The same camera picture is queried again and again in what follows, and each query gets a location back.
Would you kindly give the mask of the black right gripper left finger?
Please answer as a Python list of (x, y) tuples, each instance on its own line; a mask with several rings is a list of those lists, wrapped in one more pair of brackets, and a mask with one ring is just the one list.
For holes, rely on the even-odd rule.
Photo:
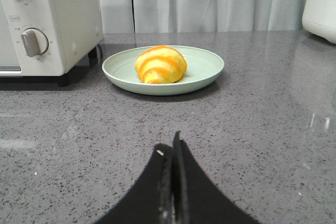
[(172, 148), (157, 144), (126, 195), (96, 223), (172, 223)]

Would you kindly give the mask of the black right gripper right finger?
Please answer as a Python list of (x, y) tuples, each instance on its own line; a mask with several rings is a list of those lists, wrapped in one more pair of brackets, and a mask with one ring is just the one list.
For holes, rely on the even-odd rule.
[(179, 131), (173, 140), (172, 185), (177, 223), (258, 223), (213, 184)]

